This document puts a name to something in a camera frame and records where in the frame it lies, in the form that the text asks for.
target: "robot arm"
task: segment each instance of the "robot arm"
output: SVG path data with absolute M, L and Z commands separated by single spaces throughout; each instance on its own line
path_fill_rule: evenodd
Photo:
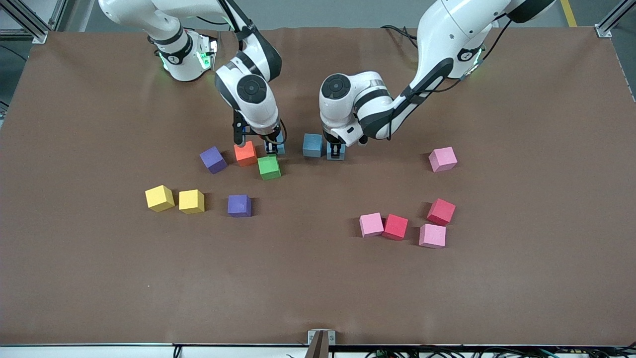
M 376 72 L 335 74 L 325 79 L 320 110 L 332 155 L 342 144 L 366 144 L 369 137 L 390 138 L 444 79 L 464 76 L 474 67 L 497 16 L 506 12 L 511 20 L 525 22 L 552 3 L 554 0 L 437 0 L 418 25 L 415 78 L 397 98 L 391 97 Z
M 215 85 L 233 108 L 234 142 L 243 145 L 245 135 L 257 134 L 276 151 L 280 118 L 267 83 L 278 77 L 282 61 L 234 0 L 99 0 L 99 5 L 112 21 L 146 31 L 164 68 L 179 81 L 196 80 L 212 67 L 210 39 L 184 29 L 179 18 L 224 17 L 234 28 L 240 50 L 216 71 Z

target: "green cube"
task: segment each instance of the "green cube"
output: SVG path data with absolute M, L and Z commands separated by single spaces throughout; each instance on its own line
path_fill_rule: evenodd
M 261 172 L 263 180 L 280 177 L 280 167 L 276 155 L 268 155 L 258 159 L 258 171 Z

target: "pink cube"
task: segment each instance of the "pink cube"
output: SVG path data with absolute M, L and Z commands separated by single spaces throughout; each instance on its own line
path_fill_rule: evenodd
M 433 153 L 429 155 L 429 160 L 431 161 L 433 173 L 452 169 L 457 164 L 453 147 L 433 150 Z
M 430 248 L 446 247 L 446 228 L 425 224 L 420 228 L 420 246 Z
M 431 210 L 429 211 L 429 214 L 426 215 L 426 218 L 433 224 L 446 226 L 446 224 L 450 222 L 450 219 L 453 218 L 454 212 L 455 205 L 448 201 L 437 199 L 431 206 Z
M 402 240 L 404 239 L 404 235 L 406 234 L 407 225 L 408 219 L 389 214 L 389 216 L 387 217 L 387 224 L 384 227 L 382 236 L 393 240 Z
M 360 216 L 360 230 L 362 230 L 363 238 L 382 234 L 384 226 L 382 225 L 380 213 Z

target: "gray floor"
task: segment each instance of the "gray floor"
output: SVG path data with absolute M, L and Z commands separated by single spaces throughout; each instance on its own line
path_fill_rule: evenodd
M 434 0 L 242 0 L 243 10 L 262 30 L 281 27 L 380 27 L 386 24 L 417 27 L 418 21 Z M 579 25 L 593 25 L 614 5 L 614 0 L 570 0 Z M 101 12 L 96 0 L 77 0 L 71 9 L 67 31 L 139 31 L 117 25 Z M 219 17 L 207 16 L 219 21 Z M 186 27 L 225 30 L 225 26 L 209 25 L 195 18 L 183 21 Z M 563 8 L 556 4 L 542 17 L 521 26 L 567 26 Z M 636 87 L 636 11 L 629 13 L 612 31 L 614 46 L 621 59 L 627 78 Z M 25 41 L 0 41 L 28 56 L 31 44 Z M 20 74 L 24 68 L 22 59 L 0 48 L 0 100 L 10 103 Z

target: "foam cube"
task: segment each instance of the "foam cube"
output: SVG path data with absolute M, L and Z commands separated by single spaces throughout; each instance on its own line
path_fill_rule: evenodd
M 331 155 L 331 145 L 327 144 L 327 160 L 328 161 L 344 161 L 345 160 L 345 149 L 346 149 L 346 145 L 341 145 L 340 146 L 340 156 L 338 157 L 334 157 Z
M 174 206 L 172 190 L 166 188 L 165 185 L 148 189 L 146 190 L 146 202 L 148 203 L 148 208 L 156 212 L 169 209 Z
M 443 248 L 446 246 L 446 228 L 443 226 L 424 224 L 420 228 L 420 246 Z
M 202 192 L 188 190 L 179 193 L 179 210 L 186 214 L 202 213 L 205 211 L 205 197 Z
M 205 167 L 212 174 L 216 174 L 228 166 L 216 147 L 212 147 L 204 151 L 199 156 L 201 157 L 203 164 L 205 164 Z
M 305 133 L 303 155 L 313 158 L 322 157 L 322 136 L 320 134 Z
M 382 236 L 393 240 L 402 240 L 406 234 L 407 225 L 408 219 L 389 214 L 387 222 L 384 225 L 384 232 L 382 233 Z
M 265 146 L 265 150 L 267 150 L 267 141 L 263 141 L 264 142 L 264 146 Z M 276 137 L 276 142 L 280 143 L 282 142 L 282 131 L 279 133 L 279 135 Z M 278 144 L 276 146 L 276 148 L 278 149 L 279 153 L 278 155 L 283 155 L 285 154 L 285 144 Z
M 455 157 L 455 152 L 453 152 L 453 147 L 433 150 L 433 153 L 429 155 L 429 160 L 431 161 L 433 173 L 452 169 L 455 164 L 457 164 L 457 158 Z
M 360 230 L 362 230 L 363 238 L 382 234 L 384 232 L 384 225 L 382 225 L 380 213 L 360 216 Z
M 280 177 L 280 167 L 276 155 L 267 155 L 258 159 L 258 171 L 263 180 L 270 180 Z
M 228 196 L 228 214 L 231 217 L 252 216 L 252 199 L 247 195 Z
M 453 218 L 454 212 L 455 205 L 448 201 L 437 199 L 433 202 L 429 214 L 426 215 L 426 219 L 434 224 L 446 226 L 446 224 L 450 222 L 450 219 Z
M 250 166 L 252 164 L 256 164 L 256 149 L 254 148 L 254 143 L 252 143 L 252 141 L 246 142 L 242 148 L 234 144 L 234 154 L 237 156 L 237 163 L 239 166 Z

